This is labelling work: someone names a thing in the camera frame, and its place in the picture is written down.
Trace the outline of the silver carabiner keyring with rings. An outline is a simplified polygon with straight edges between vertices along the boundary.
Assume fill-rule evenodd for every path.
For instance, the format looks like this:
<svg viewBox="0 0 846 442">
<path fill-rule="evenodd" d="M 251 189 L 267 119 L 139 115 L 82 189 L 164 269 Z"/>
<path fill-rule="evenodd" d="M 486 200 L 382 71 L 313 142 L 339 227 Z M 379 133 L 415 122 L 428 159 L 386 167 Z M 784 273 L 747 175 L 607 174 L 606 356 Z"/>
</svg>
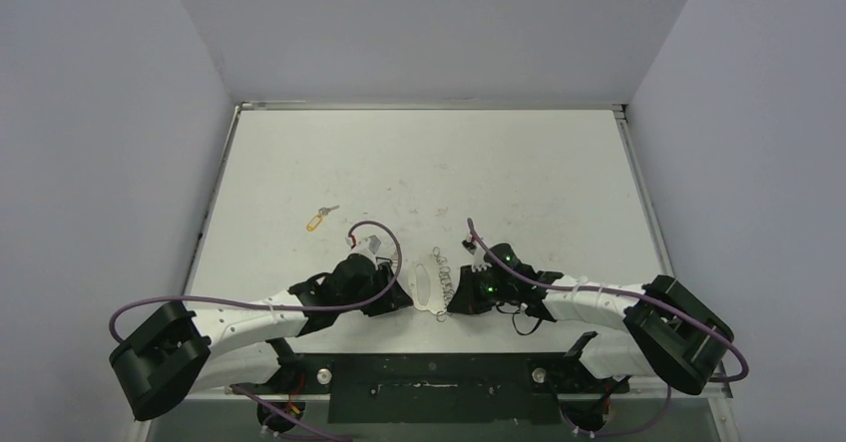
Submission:
<svg viewBox="0 0 846 442">
<path fill-rule="evenodd" d="M 456 284 L 448 258 L 439 246 L 413 263 L 408 289 L 415 309 L 430 313 L 439 323 L 449 318 L 447 307 L 455 296 Z"/>
</svg>

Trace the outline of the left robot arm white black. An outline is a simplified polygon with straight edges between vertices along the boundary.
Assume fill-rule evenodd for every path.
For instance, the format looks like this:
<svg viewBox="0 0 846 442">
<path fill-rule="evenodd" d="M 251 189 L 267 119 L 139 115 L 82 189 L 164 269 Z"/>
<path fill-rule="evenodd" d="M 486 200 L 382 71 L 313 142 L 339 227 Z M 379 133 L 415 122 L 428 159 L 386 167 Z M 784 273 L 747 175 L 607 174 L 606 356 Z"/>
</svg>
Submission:
<svg viewBox="0 0 846 442">
<path fill-rule="evenodd" d="M 139 421 L 155 419 L 191 392 L 240 382 L 281 393 L 296 382 L 296 363 L 280 341 L 330 327 L 343 312 L 368 317 L 410 307 L 411 296 L 388 261 L 352 253 L 321 272 L 261 301 L 196 296 L 159 297 L 159 308 L 109 356 Z"/>
</svg>

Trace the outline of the yellow key tag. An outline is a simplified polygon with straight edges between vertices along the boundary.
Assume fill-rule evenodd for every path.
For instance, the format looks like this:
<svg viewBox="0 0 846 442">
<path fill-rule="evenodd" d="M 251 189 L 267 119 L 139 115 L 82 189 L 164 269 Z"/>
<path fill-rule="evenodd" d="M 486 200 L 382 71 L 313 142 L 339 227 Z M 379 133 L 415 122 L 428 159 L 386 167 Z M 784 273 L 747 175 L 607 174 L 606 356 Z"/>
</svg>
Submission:
<svg viewBox="0 0 846 442">
<path fill-rule="evenodd" d="M 307 224 L 306 230 L 309 232 L 315 231 L 323 222 L 324 216 L 321 214 L 315 215 Z"/>
</svg>

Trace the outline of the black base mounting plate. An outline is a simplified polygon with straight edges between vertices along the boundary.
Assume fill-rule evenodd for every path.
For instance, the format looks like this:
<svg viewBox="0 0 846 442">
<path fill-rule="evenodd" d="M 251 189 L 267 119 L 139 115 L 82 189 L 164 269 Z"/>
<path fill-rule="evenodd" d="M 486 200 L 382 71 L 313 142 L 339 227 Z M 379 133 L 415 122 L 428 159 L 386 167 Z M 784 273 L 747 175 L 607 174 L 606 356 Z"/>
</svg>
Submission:
<svg viewBox="0 0 846 442">
<path fill-rule="evenodd" d="M 594 377 L 575 356 L 546 353 L 297 354 L 285 356 L 261 396 L 324 400 L 329 422 L 556 424 L 561 400 L 606 408 L 627 380 Z"/>
</svg>

